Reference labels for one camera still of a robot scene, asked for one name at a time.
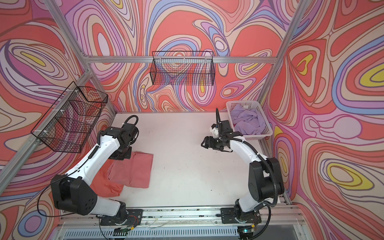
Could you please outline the white plastic laundry basket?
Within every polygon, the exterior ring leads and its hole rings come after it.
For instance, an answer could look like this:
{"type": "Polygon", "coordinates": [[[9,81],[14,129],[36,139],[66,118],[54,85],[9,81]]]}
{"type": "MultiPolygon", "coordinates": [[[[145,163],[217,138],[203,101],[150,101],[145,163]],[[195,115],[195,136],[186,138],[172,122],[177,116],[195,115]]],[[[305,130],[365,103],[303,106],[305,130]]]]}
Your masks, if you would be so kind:
{"type": "Polygon", "coordinates": [[[257,101],[226,102],[230,125],[247,140],[261,140],[273,133],[266,114],[257,101]]]}

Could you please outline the pink t shirt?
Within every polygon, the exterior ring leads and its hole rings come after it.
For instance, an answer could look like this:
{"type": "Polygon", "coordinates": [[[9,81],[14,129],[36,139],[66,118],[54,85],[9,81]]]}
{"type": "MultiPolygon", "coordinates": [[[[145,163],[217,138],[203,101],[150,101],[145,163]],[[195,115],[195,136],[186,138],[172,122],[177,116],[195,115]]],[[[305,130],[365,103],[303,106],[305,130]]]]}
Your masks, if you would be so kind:
{"type": "Polygon", "coordinates": [[[108,179],[126,187],[147,189],[150,186],[153,154],[133,152],[130,159],[115,160],[108,170],[108,179]]]}

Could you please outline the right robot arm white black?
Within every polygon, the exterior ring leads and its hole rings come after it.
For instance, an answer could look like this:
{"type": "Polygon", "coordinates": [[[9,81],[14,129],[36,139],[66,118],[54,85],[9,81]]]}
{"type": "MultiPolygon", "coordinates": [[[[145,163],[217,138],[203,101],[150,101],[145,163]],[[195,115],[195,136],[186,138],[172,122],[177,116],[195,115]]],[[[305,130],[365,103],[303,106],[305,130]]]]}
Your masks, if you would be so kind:
{"type": "Polygon", "coordinates": [[[205,137],[201,143],[203,148],[236,153],[249,164],[248,192],[235,201],[236,220],[245,222],[260,209],[275,207],[279,195],[284,193],[279,161],[257,151],[240,132],[233,131],[229,121],[217,119],[211,126],[211,133],[213,135],[205,137]]]}

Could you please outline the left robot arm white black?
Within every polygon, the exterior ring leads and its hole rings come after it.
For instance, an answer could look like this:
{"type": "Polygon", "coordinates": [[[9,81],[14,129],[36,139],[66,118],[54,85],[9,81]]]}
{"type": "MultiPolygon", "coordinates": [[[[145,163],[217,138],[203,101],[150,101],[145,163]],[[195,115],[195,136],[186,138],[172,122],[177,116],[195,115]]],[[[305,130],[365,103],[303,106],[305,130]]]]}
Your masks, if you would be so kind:
{"type": "Polygon", "coordinates": [[[139,136],[136,124],[109,127],[98,133],[96,145],[63,175],[51,180],[54,206],[58,210],[86,216],[98,215],[112,225],[123,225],[128,220],[126,205],[99,196],[91,185],[107,160],[129,159],[139,136]]]}

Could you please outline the lavender t shirt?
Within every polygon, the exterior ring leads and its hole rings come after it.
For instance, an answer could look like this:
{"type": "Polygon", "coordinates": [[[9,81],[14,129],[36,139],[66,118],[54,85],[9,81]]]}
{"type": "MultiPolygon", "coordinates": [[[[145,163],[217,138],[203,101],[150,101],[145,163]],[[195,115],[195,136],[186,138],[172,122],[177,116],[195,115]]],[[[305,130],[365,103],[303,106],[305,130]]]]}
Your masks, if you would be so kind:
{"type": "Polygon", "coordinates": [[[243,135],[262,135],[265,129],[265,120],[257,109],[247,110],[236,105],[230,112],[235,132],[243,135]]]}

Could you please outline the folded red t shirt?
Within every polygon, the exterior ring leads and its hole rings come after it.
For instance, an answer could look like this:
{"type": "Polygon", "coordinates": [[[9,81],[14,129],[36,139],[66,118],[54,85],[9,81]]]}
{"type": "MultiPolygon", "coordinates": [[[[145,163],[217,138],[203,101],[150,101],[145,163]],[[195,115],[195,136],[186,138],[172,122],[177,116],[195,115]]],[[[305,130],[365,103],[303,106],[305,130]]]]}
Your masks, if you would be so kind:
{"type": "Polygon", "coordinates": [[[108,179],[108,170],[113,164],[114,160],[107,160],[95,175],[91,189],[103,198],[118,197],[123,191],[124,185],[117,184],[108,179]]]}

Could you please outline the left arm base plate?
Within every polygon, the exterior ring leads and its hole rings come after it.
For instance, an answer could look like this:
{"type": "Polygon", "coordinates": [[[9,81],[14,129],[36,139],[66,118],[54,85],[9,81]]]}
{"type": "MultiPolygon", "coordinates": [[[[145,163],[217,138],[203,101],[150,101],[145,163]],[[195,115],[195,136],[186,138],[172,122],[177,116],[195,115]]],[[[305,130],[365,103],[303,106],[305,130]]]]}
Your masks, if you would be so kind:
{"type": "Polygon", "coordinates": [[[100,218],[101,226],[131,226],[135,227],[141,224],[143,209],[126,209],[122,216],[102,216],[100,218]]]}

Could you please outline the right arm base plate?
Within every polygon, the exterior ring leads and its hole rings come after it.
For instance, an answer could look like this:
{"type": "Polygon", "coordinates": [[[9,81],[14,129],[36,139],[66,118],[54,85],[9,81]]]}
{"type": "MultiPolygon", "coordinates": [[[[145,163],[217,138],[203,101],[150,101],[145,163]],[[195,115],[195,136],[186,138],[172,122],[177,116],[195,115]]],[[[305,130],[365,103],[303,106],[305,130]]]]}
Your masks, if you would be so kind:
{"type": "Polygon", "coordinates": [[[220,217],[223,224],[255,224],[258,225],[262,222],[259,212],[251,211],[248,213],[240,209],[221,208],[220,217]]]}

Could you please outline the aluminium frame rail base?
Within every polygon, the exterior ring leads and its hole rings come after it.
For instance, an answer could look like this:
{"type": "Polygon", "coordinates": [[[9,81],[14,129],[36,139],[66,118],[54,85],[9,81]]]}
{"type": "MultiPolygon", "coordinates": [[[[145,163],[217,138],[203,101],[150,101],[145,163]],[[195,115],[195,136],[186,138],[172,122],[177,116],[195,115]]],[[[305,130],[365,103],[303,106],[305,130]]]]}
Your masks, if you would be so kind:
{"type": "Polygon", "coordinates": [[[262,209],[261,223],[225,224],[223,206],[142,208],[140,223],[128,232],[101,226],[96,217],[65,217],[53,233],[53,240],[248,240],[261,232],[260,240],[312,240],[302,212],[279,205],[269,215],[262,209]]]}

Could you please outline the aluminium frame left post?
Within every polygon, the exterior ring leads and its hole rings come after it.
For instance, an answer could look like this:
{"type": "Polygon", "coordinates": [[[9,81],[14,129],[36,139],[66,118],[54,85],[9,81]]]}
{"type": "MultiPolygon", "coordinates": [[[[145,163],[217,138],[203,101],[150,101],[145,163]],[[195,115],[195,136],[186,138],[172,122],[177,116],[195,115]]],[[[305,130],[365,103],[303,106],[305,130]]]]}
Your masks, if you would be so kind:
{"type": "Polygon", "coordinates": [[[78,85],[85,86],[87,82],[91,81],[93,84],[93,87],[103,93],[106,93],[105,89],[103,88],[102,84],[100,83],[100,80],[97,78],[95,72],[91,68],[90,64],[87,63],[87,58],[82,50],[81,46],[79,45],[75,35],[71,31],[71,28],[65,19],[65,16],[63,15],[62,11],[60,10],[58,4],[56,1],[44,1],[48,11],[52,15],[53,19],[57,23],[58,27],[63,33],[63,37],[68,42],[69,46],[71,47],[72,51],[74,52],[75,56],[77,57],[81,67],[84,68],[85,73],[84,77],[82,76],[78,80],[78,85]]]}

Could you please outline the aluminium frame post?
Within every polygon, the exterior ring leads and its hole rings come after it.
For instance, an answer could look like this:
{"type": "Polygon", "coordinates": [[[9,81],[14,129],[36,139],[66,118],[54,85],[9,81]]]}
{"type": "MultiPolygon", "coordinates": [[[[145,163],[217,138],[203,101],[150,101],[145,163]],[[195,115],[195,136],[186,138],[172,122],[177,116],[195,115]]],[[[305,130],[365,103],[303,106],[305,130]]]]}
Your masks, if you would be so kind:
{"type": "Polygon", "coordinates": [[[53,19],[57,23],[58,27],[63,33],[63,37],[68,42],[69,46],[71,47],[72,51],[74,52],[75,56],[77,57],[81,67],[84,68],[85,73],[84,77],[82,76],[78,80],[78,85],[85,86],[87,82],[91,81],[93,84],[93,87],[103,93],[106,93],[105,89],[103,88],[102,84],[100,83],[100,80],[97,78],[95,72],[91,68],[90,64],[87,63],[87,58],[82,50],[81,46],[79,45],[75,35],[71,31],[71,28],[65,19],[65,16],[63,15],[62,11],[60,10],[58,4],[56,1],[44,1],[48,11],[52,15],[53,19]]]}
{"type": "Polygon", "coordinates": [[[294,12],[293,18],[292,18],[292,20],[289,24],[288,30],[286,32],[286,35],[284,36],[282,43],[281,43],[281,46],[278,50],[277,59],[276,59],[275,63],[272,65],[272,67],[268,73],[268,76],[267,76],[267,78],[266,78],[266,80],[262,86],[262,89],[258,95],[257,101],[261,104],[261,106],[263,106],[266,102],[268,92],[272,86],[272,83],[273,83],[275,77],[278,76],[278,74],[279,74],[279,69],[283,64],[284,56],[288,50],[288,47],[289,47],[291,41],[293,40],[295,32],[297,31],[299,24],[300,24],[301,20],[303,19],[304,14],[305,14],[307,8],[309,7],[309,5],[311,4],[311,2],[312,1],[305,0],[305,1],[299,1],[299,3],[298,3],[298,6],[294,12]]]}

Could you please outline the aluminium frame right post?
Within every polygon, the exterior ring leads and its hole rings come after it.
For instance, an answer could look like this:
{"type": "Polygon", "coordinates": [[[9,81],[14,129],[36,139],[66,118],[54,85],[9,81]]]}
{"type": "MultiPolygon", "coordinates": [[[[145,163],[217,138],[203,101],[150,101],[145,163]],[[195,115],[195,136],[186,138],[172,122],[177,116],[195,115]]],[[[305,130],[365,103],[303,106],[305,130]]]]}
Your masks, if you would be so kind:
{"type": "Polygon", "coordinates": [[[284,56],[288,50],[288,47],[289,47],[291,41],[293,40],[295,32],[297,31],[299,24],[300,24],[301,20],[303,19],[304,14],[305,14],[307,8],[309,7],[309,5],[311,4],[311,2],[312,1],[305,0],[305,1],[299,1],[299,3],[298,3],[298,6],[294,12],[293,18],[292,18],[292,20],[289,24],[288,30],[286,32],[286,35],[284,36],[282,43],[281,43],[281,46],[278,50],[277,59],[276,59],[275,63],[272,65],[272,67],[268,73],[268,76],[267,76],[267,78],[266,78],[266,80],[262,86],[262,89],[258,95],[257,101],[261,104],[261,106],[263,106],[266,102],[268,92],[272,86],[272,83],[273,83],[275,77],[278,76],[278,74],[279,74],[279,69],[283,64],[284,56]]]}

